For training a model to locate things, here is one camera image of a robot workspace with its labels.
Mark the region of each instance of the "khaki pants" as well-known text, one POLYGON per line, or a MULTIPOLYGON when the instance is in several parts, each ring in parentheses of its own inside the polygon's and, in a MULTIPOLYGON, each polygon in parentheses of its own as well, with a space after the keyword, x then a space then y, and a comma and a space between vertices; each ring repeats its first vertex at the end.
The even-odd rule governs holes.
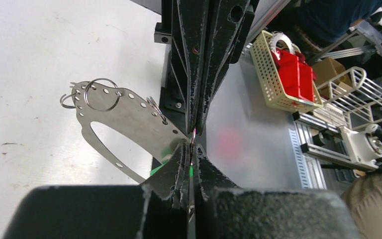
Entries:
POLYGON ((382 174, 358 178, 342 194, 363 239, 382 239, 382 174))

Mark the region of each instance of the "red object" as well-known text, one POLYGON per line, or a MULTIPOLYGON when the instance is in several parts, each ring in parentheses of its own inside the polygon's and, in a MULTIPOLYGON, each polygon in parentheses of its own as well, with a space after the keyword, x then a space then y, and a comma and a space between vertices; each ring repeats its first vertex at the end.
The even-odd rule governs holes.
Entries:
POLYGON ((293 55, 280 49, 277 51, 281 56, 280 60, 277 60, 274 54, 273 59, 285 93, 301 100, 314 102, 314 73, 312 68, 304 62, 304 55, 293 55))

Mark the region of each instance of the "yellow plastic basket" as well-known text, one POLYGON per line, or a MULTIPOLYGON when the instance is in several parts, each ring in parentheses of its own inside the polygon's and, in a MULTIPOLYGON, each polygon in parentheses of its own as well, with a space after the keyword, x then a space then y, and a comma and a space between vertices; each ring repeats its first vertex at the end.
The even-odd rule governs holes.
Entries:
MULTIPOLYGON (((314 82, 314 102, 307 102, 289 96, 284 92, 278 70, 273 61, 272 52, 269 49, 269 42, 272 37, 271 33, 262 31, 251 47, 251 56, 267 106, 289 112, 299 111, 301 113, 323 107, 323 102, 314 82)), ((295 51, 300 52, 296 45, 293 45, 293 47, 295 51)))

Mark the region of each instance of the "brown box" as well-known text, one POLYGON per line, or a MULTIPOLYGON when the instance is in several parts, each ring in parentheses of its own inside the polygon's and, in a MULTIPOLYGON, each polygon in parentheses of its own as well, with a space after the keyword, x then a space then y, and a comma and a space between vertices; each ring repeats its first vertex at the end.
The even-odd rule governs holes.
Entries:
MULTIPOLYGON (((320 86, 321 84, 331 80, 332 78, 346 71, 345 67, 342 64, 330 57, 327 57, 322 61, 315 63, 312 66, 312 69, 314 70, 317 76, 317 80, 315 81, 316 86, 320 86)), ((334 80, 333 82, 344 89, 342 90, 342 92, 345 90, 350 90, 352 88, 351 78, 348 75, 343 75, 338 79, 334 80)), ((322 97, 325 97, 326 99, 330 97, 328 86, 319 89, 318 92, 322 97)))

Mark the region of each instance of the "metal ring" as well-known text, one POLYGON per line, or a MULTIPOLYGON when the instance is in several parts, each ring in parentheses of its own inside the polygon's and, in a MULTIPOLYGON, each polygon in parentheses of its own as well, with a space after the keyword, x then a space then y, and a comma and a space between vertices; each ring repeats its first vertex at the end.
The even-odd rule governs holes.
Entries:
POLYGON ((167 122, 166 117, 163 115, 162 111, 160 110, 156 102, 154 101, 153 97, 148 97, 147 103, 149 103, 149 105, 151 105, 151 107, 153 107, 157 111, 157 113, 159 113, 160 117, 162 118, 164 122, 167 122))
POLYGON ((72 97, 74 95, 78 95, 79 93, 78 92, 75 92, 73 94, 70 94, 70 95, 67 95, 67 94, 64 94, 63 96, 61 96, 61 98, 59 99, 59 103, 62 105, 62 107, 64 108, 67 108, 67 109, 75 109, 75 106, 69 106, 69 105, 66 105, 64 104, 64 101, 66 101, 69 97, 72 97))
POLYGON ((112 83, 112 85, 115 87, 115 88, 118 88, 118 86, 115 84, 115 82, 113 82, 112 80, 109 80, 107 78, 97 78, 97 79, 94 79, 92 81, 90 81, 87 85, 86 85, 86 88, 84 89, 84 101, 86 102, 86 105, 90 108, 92 108, 93 110, 95 111, 100 111, 100 112, 108 112, 108 111, 111 111, 113 108, 115 108, 115 106, 118 104, 119 102, 119 97, 120 97, 120 94, 119 92, 116 92, 116 102, 113 104, 113 106, 111 106, 110 108, 106 109, 106 110, 98 110, 96 108, 94 108, 93 106, 90 105, 89 103, 89 90, 90 88, 92 87, 92 84, 96 81, 109 81, 110 83, 112 83))

